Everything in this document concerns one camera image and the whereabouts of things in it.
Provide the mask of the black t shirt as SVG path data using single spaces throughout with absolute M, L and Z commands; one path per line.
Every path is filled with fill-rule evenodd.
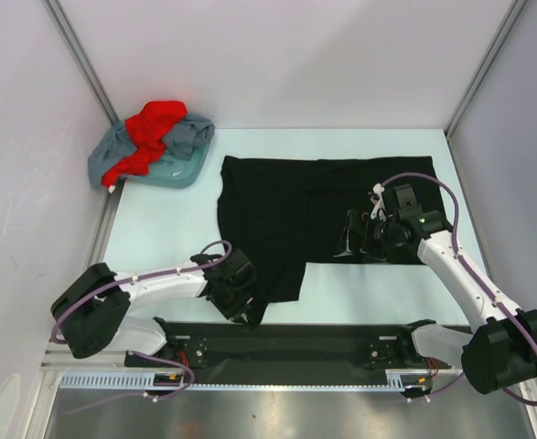
M 308 263 L 370 264 L 334 258 L 347 212 L 370 211 L 375 184 L 401 173 L 435 175 L 429 156 L 369 160 L 284 160 L 226 156 L 218 199 L 220 236 L 252 262 L 247 291 L 272 303 L 295 302 Z

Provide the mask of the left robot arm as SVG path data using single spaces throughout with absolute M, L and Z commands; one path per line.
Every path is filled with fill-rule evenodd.
M 242 250 L 224 246 L 223 254 L 201 251 L 158 271 L 123 273 L 95 263 L 52 304 L 51 341 L 67 346 L 75 359 L 125 350 L 165 366 L 176 358 L 177 342 L 166 334 L 163 319 L 137 311 L 173 299 L 204 299 L 226 320 L 249 323 L 254 298 L 246 289 L 256 271 Z

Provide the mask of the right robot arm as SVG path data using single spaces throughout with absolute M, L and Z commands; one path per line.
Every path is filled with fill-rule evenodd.
M 441 281 L 470 327 L 465 334 L 432 320 L 410 324 L 397 344 L 399 360 L 408 367 L 440 360 L 461 369 L 481 394 L 536 379 L 537 310 L 522 310 L 478 270 L 458 242 L 456 222 L 424 209 L 409 185 L 376 185 L 371 201 L 370 211 L 348 211 L 336 257 L 388 262 L 409 251 Z

